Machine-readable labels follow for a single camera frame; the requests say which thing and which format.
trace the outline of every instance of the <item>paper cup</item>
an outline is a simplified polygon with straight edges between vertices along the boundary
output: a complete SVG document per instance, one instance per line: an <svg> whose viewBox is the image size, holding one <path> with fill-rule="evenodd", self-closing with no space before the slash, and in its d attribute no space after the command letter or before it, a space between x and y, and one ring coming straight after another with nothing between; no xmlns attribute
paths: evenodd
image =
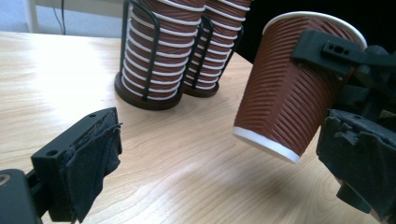
<svg viewBox="0 0 396 224"><path fill-rule="evenodd" d="M290 59L304 30L320 30L361 44L361 33L345 21L315 12L291 12L267 23L233 125L239 139L296 163L347 78Z"/></svg>
<svg viewBox="0 0 396 224"><path fill-rule="evenodd" d="M249 7L241 7L228 1L219 0L206 0L205 7L206 9L211 7L214 8L216 11L226 13L228 15L232 15L238 18L245 18L247 12L250 10Z"/></svg>
<svg viewBox="0 0 396 224"><path fill-rule="evenodd" d="M149 23L139 22L138 20L130 19L131 26L139 31L141 34L146 36L155 36L153 27L149 26ZM175 33L168 30L160 29L160 41L173 43L173 44L188 44L194 40L194 36L197 34L198 30L190 34Z"/></svg>
<svg viewBox="0 0 396 224"><path fill-rule="evenodd" d="M182 21L198 21L202 11L205 10L204 5L188 7L179 3L158 0L138 0L138 2L152 12Z"/></svg>
<svg viewBox="0 0 396 224"><path fill-rule="evenodd" d="M236 17L234 15L227 14L225 12L221 12L213 7L206 6L204 14L209 17L211 20L221 22L222 24L239 27L242 25L242 22L245 20L245 17Z"/></svg>
<svg viewBox="0 0 396 224"><path fill-rule="evenodd" d="M158 1L169 1L169 2L173 2L173 3L177 3L186 7L202 7L205 5L205 1L204 0L158 0Z"/></svg>
<svg viewBox="0 0 396 224"><path fill-rule="evenodd" d="M218 0L219 2L226 4L230 7L241 7L241 8L248 8L252 0Z"/></svg>
<svg viewBox="0 0 396 224"><path fill-rule="evenodd" d="M133 33L132 31L130 31L128 33L128 42L127 45L132 49L133 45L139 44L140 46L142 46L143 48L146 49L153 49L154 48L154 43L151 40L147 40L146 38L137 35L135 33ZM158 44L157 45L157 50L159 52L163 52L165 54L186 54L187 52L189 52L191 50L191 47L188 47L189 45L192 45L193 42L189 43L188 45L173 45L173 46L166 46L163 44Z"/></svg>
<svg viewBox="0 0 396 224"><path fill-rule="evenodd" d="M132 12L139 19L148 23L152 23L151 18L145 13L142 13L140 10L136 10L135 8L133 8ZM183 20L177 20L171 17L167 17L159 13L155 13L155 12L153 13L156 16L157 20L160 22L161 27L171 31L176 31L181 33L192 33L195 32L195 30L197 29L197 25L201 23L201 19L197 21L183 21Z"/></svg>

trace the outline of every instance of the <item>stacked paper cups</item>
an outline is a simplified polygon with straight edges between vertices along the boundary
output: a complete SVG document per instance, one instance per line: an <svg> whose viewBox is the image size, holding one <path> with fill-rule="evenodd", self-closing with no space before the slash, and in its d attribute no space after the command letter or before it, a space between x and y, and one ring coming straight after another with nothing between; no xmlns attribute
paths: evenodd
<svg viewBox="0 0 396 224"><path fill-rule="evenodd" d="M205 0L137 0L136 3L158 20L159 42L154 50L153 19L138 7L131 7L119 93L129 103L145 109L168 109L180 100L179 85L205 10ZM152 54L155 54L154 65L149 67Z"/></svg>
<svg viewBox="0 0 396 224"><path fill-rule="evenodd" d="M209 37L209 27L205 26L186 71L183 92L198 97L216 94L219 78L233 51L234 41L242 29L242 22L249 11L250 3L251 0L205 1L203 14L212 21L213 34L205 49Z"/></svg>

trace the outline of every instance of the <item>cup rim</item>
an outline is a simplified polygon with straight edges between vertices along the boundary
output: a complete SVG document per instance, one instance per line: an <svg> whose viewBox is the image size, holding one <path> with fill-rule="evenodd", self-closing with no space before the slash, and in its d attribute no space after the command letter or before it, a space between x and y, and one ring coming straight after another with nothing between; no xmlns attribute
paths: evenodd
<svg viewBox="0 0 396 224"><path fill-rule="evenodd" d="M236 7L238 9L241 9L241 10L244 10L244 11L249 11L250 10L250 7L242 7L242 6L239 6L239 5L235 4L235 3L232 3L230 1L219 0L219 2L221 2L221 3L225 4L225 5L228 5L230 7Z"/></svg>
<svg viewBox="0 0 396 224"><path fill-rule="evenodd" d="M138 48L140 48L140 49L142 49L142 50L144 50L144 51L146 51L148 53L152 52L151 49L148 49L148 48L144 47L143 45L141 45L140 43L138 43L137 41L135 41L132 38L128 39L128 41L131 41L131 43L133 45L137 46ZM166 58L184 58L184 57L190 56L190 54L191 54L191 49L189 49L189 51L187 51L187 53L184 53L184 54L168 54L168 53L163 53L163 52L160 52L160 51L157 50L157 55L160 55L160 56L163 56L163 57L166 57Z"/></svg>
<svg viewBox="0 0 396 224"><path fill-rule="evenodd" d="M125 76L125 79L126 79L129 83L131 83L132 85L136 86L137 88L139 88L139 89L141 89L141 90L145 89L144 86L139 85L139 84L133 82L133 81L132 81L131 79L129 79L127 76ZM178 88L179 86L180 86L180 83L177 83L177 85L176 85L175 87L173 87L173 88L171 88L171 89L167 89L167 90L157 90L157 89L152 89L152 88L148 88L148 90L149 90L149 91L152 91L152 92L168 93L168 92L177 90L177 88Z"/></svg>
<svg viewBox="0 0 396 224"><path fill-rule="evenodd" d="M137 63L135 63L134 61L132 61L130 58L125 57L126 60L131 63L133 66L137 67L138 69L142 70L143 72L148 72L149 70ZM186 66L184 65L183 68L180 71L174 72L174 73L162 73L162 72L157 72L157 71L152 71L153 75L157 75L157 76L162 76L162 77L173 77L173 76L178 76L181 73L183 73L183 71L185 70Z"/></svg>
<svg viewBox="0 0 396 224"><path fill-rule="evenodd" d="M227 29L227 30L240 31L242 29L242 25L239 27L233 27L233 26L229 26L229 25L223 24L223 23L215 21L215 20L212 20L212 22L213 22L213 24L215 24L219 27L222 27L224 29Z"/></svg>
<svg viewBox="0 0 396 224"><path fill-rule="evenodd" d="M135 94L135 95L137 95L137 96L140 96L140 97L143 96L143 94L141 94L141 93L139 93L139 92L136 92L136 91L132 90L131 88L129 88L129 87L125 84L125 76L122 76L122 77L121 77L121 83L122 83L123 87L124 87L125 89L127 89L129 92L131 92L131 93L133 93L133 94ZM148 96L148 99L150 99L150 100L157 100L157 101L169 100L169 99L171 99L172 97L174 97L176 94L177 94L177 91L175 91L174 93L172 93L170 96L166 96L166 97L152 97L152 96Z"/></svg>
<svg viewBox="0 0 396 224"><path fill-rule="evenodd" d="M205 49L205 48L204 48L203 46L201 46L201 45L197 45L197 48L198 48L198 49ZM218 55L224 56L224 55L229 55L230 52L231 52L231 49L229 49L229 50L227 50L227 51L224 51L224 52L217 51L217 50L213 50L213 49L208 49L207 51L208 51L208 52L211 52L211 53L214 53L214 54L218 54Z"/></svg>
<svg viewBox="0 0 396 224"><path fill-rule="evenodd" d="M189 71L191 71L193 73L197 73L198 72L197 70L194 70L194 69L192 69L190 67L189 67ZM204 77L218 77L219 75L221 75L221 70L219 70L217 74L209 74L209 73L201 72L199 75L200 76L204 76Z"/></svg>
<svg viewBox="0 0 396 224"><path fill-rule="evenodd" d="M141 33L140 31L136 30L132 25L130 25L129 29L131 29L132 32L134 32L135 34L139 35L140 37L142 37L142 38L144 38L144 39L146 39L146 40L148 40L150 42L154 41L154 38ZM174 44L174 43L169 43L169 42L165 42L165 41L159 40L158 44L164 45L166 47L171 47L171 48L184 49L184 48L191 47L194 44L194 42L195 42L195 40L193 39L188 44Z"/></svg>
<svg viewBox="0 0 396 224"><path fill-rule="evenodd" d="M241 18L241 17L235 17L235 16L233 16L233 15L230 15L230 14L228 14L228 13L219 11L219 10L213 8L213 7L210 7L210 6L205 6L205 8L208 9L209 11L212 11L212 12L214 12L214 13L220 15L220 16L223 16L223 17L228 18L228 19L231 19L231 20L235 20L235 21L245 21L245 20L246 20L245 17L243 17L243 18Z"/></svg>
<svg viewBox="0 0 396 224"><path fill-rule="evenodd" d="M139 78L142 81L146 81L147 79L145 77L141 77L139 76L139 74L137 74L136 72L132 71L128 66L123 66L122 68L122 73L125 75L124 70L127 70L132 76ZM177 82L179 82L181 79L183 78L183 76L180 76L177 80L175 81L158 81L158 80L151 80L152 83L154 84L159 84L159 85L172 85L175 84Z"/></svg>
<svg viewBox="0 0 396 224"><path fill-rule="evenodd" d="M206 42L207 38L204 38L203 36L201 36L201 40ZM234 43L231 43L229 45L221 44L221 43L219 43L217 41L214 41L213 39L210 40L210 44L213 44L213 45L216 45L216 46L219 46L219 47L222 47L222 48L232 48L233 45L234 45Z"/></svg>
<svg viewBox="0 0 396 224"><path fill-rule="evenodd" d="M204 32L209 33L209 30L204 28ZM238 38L238 35L235 35L235 36L221 35L221 34L217 33L216 31L213 31L212 34L216 35L218 37L221 37L221 38L224 38L224 39L230 39L230 40L235 40L236 38Z"/></svg>
<svg viewBox="0 0 396 224"><path fill-rule="evenodd" d="M150 24L146 21L141 20L138 16L136 16L132 11L131 11L131 17L134 18L135 21L139 22L142 25L147 26L148 28L154 29L154 25ZM177 36L196 36L198 34L198 29L196 29L194 32L191 33L182 33L182 32L176 32L176 31L171 31L165 28L160 27L160 32L163 32L168 35L177 35Z"/></svg>
<svg viewBox="0 0 396 224"><path fill-rule="evenodd" d="M186 85L188 85L188 86L192 86L192 84L190 84L190 83L188 83L188 82L186 82L186 81L184 81L184 84L186 84ZM215 88L215 87L216 87L216 83L213 84L213 85L210 86L210 87L203 87L203 86L195 85L195 88L196 88L196 89L201 89L201 90L204 90L204 91L212 90L212 89Z"/></svg>
<svg viewBox="0 0 396 224"><path fill-rule="evenodd" d="M199 63L196 62L195 60L191 60L191 63L199 66ZM221 70L221 69L224 68L224 64L222 66L210 66L210 65L206 65L206 64L203 63L202 67L207 68L207 69L211 69L211 70Z"/></svg>
<svg viewBox="0 0 396 224"><path fill-rule="evenodd" d="M205 6L202 6L202 7L188 7L188 6L184 6L184 5L181 5L179 3L168 1L168 0L158 0L158 1L162 2L162 3L166 4L166 5L172 6L172 7L178 7L178 8L181 8L181 9L186 9L188 11L201 12L201 11L205 10Z"/></svg>
<svg viewBox="0 0 396 224"><path fill-rule="evenodd" d="M194 55L197 56L198 58L202 58L202 55L199 54L198 52L194 52ZM214 59L214 58L210 58L210 57L207 57L207 56L205 57L205 60L208 60L208 61L210 61L212 63L225 63L225 62L227 62L227 59L228 58L225 58L225 59Z"/></svg>
<svg viewBox="0 0 396 224"><path fill-rule="evenodd" d="M189 75L186 75L186 77L188 77L189 79L194 80L194 77L191 77L191 76L189 76ZM200 78L198 78L198 81L200 81L200 82L202 82L202 83L208 83L208 84L210 84L210 83L216 83L217 81L219 81L219 77L216 77L216 79L215 79L214 81L206 81L206 80L203 80L203 79L200 79Z"/></svg>
<svg viewBox="0 0 396 224"><path fill-rule="evenodd" d="M272 18L265 24L264 28L262 29L262 35L264 35L265 30L270 25L274 24L275 22L284 20L284 19L288 19L288 18L299 17L299 16L313 16L313 17L322 18L326 21L338 22L339 24L343 25L346 29L348 29L351 33L353 33L354 35L356 35L358 37L358 39L360 40L360 42L362 44L363 49L367 48L367 42L366 42L366 39L364 38L363 34L358 29L356 29L353 25L351 25L350 23L343 21L337 17L331 16L331 15L328 15L325 13L314 12L314 11L293 11L293 12L287 12L287 13L280 14L280 15Z"/></svg>
<svg viewBox="0 0 396 224"><path fill-rule="evenodd" d="M294 164L300 159L300 156L293 150L251 130L233 126L233 135L250 145L254 143L260 146L260 149L263 151L269 153L275 152L281 159L286 159L286 161Z"/></svg>
<svg viewBox="0 0 396 224"><path fill-rule="evenodd" d="M164 16L163 14L157 12L152 12L152 13L161 20L170 21L176 24L196 26L201 23L201 18L198 21L181 21L181 20L173 19L171 17Z"/></svg>
<svg viewBox="0 0 396 224"><path fill-rule="evenodd" d="M140 54L136 53L133 49L129 48L128 45L126 46L126 49L129 52L131 52L136 58L142 60L145 63L149 63L148 58L145 58L145 57L141 56ZM188 60L189 60L189 58L186 58L186 60L184 60L184 62L182 62L182 63L159 63L159 62L154 61L154 64L162 66L162 67L180 67L180 66L185 65Z"/></svg>

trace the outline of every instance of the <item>black cable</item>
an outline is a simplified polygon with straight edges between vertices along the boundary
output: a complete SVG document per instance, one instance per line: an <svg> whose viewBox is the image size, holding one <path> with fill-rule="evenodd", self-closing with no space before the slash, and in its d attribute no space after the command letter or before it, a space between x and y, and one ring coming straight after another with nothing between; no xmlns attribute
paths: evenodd
<svg viewBox="0 0 396 224"><path fill-rule="evenodd" d="M62 0L62 24L64 26L64 35L66 35L66 26L64 25L64 0Z"/></svg>
<svg viewBox="0 0 396 224"><path fill-rule="evenodd" d="M62 27L61 21L59 20L58 14L56 13L56 10L55 10L54 0L52 0L52 10L53 10L53 14L55 15L56 21L58 22L59 26L61 27L61 32L62 32L62 34L64 34L64 28Z"/></svg>

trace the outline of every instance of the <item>light wood tabletop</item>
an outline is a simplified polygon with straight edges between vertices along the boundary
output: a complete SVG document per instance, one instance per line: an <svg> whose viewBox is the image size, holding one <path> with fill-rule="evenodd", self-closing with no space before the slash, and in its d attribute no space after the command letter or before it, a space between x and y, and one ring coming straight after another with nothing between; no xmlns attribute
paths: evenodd
<svg viewBox="0 0 396 224"><path fill-rule="evenodd" d="M49 141L115 106L121 164L84 223L377 223L335 196L318 135L297 164L232 135L252 66L239 55L216 95L184 94L164 111L125 103L114 90L119 66L116 38L0 33L0 170L29 172Z"/></svg>

